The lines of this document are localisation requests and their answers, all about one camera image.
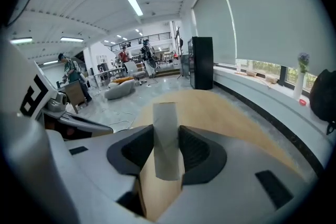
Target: red object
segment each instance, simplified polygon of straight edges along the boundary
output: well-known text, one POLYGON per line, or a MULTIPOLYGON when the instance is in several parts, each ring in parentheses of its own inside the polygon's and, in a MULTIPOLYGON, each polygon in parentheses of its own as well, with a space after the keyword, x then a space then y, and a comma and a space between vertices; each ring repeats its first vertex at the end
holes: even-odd
POLYGON ((307 102, 303 99, 300 99, 299 103, 300 103, 300 105, 303 105, 303 106, 305 106, 307 104, 307 102))
POLYGON ((122 62, 128 62, 128 57, 127 57, 126 52, 122 51, 121 53, 119 53, 119 56, 120 56, 122 62))

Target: wooden chair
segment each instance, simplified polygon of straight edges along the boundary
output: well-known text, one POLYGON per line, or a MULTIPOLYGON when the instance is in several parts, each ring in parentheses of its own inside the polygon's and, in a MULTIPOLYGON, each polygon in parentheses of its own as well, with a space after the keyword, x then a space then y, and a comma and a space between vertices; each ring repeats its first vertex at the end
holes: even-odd
POLYGON ((76 114, 78 114, 78 110, 76 108, 77 105, 81 103, 85 103, 88 105, 88 102, 85 99, 85 96, 83 94, 82 88, 80 86, 79 81, 72 82, 65 86, 65 93, 68 96, 69 102, 71 103, 72 107, 74 108, 74 111, 76 114))

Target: railing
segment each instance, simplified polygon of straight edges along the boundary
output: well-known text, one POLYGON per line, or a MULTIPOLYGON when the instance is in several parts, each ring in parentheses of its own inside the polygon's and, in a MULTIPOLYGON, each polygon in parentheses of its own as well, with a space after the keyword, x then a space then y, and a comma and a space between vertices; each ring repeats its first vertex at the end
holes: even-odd
POLYGON ((145 36, 145 37, 131 39, 131 40, 128 40, 128 41, 120 42, 120 43, 115 44, 113 46, 109 46, 109 45, 105 45, 105 46, 110 47, 110 50, 112 52, 114 52, 114 51, 117 51, 117 50, 121 50, 123 46, 132 47, 132 46, 142 44, 142 41, 145 40, 145 39, 148 39, 149 42, 155 42, 155 41, 166 40, 166 39, 171 39, 171 38, 172 37, 171 37, 170 32, 166 32, 166 33, 160 33, 160 34, 155 34, 155 35, 151 35, 151 36, 145 36))

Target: chair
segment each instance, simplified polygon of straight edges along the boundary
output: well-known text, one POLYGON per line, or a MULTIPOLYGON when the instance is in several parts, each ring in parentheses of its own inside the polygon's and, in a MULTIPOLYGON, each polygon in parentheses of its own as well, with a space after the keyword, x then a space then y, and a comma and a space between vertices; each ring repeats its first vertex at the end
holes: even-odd
POLYGON ((105 91, 104 96, 108 100, 118 99, 125 95, 130 94, 130 92, 134 89, 134 86, 135 86, 135 80, 134 79, 128 80, 117 86, 107 89, 105 91))
POLYGON ((144 78, 146 76, 145 71, 138 71, 138 67, 133 61, 125 62, 124 65, 127 68, 129 76, 132 76, 136 79, 144 78))
POLYGON ((76 114, 78 114, 76 105, 81 103, 85 103, 86 105, 88 105, 88 102, 86 101, 82 88, 80 86, 80 82, 78 80, 66 85, 64 89, 66 95, 68 96, 69 102, 74 108, 76 114))

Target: black backpack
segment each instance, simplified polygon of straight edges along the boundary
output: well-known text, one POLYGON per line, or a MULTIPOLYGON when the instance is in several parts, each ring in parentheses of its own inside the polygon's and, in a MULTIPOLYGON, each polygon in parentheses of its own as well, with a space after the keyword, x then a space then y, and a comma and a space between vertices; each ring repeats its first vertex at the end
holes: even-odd
POLYGON ((336 128, 336 71, 325 69, 316 78, 309 94, 310 107, 314 114, 329 123, 327 135, 336 128))

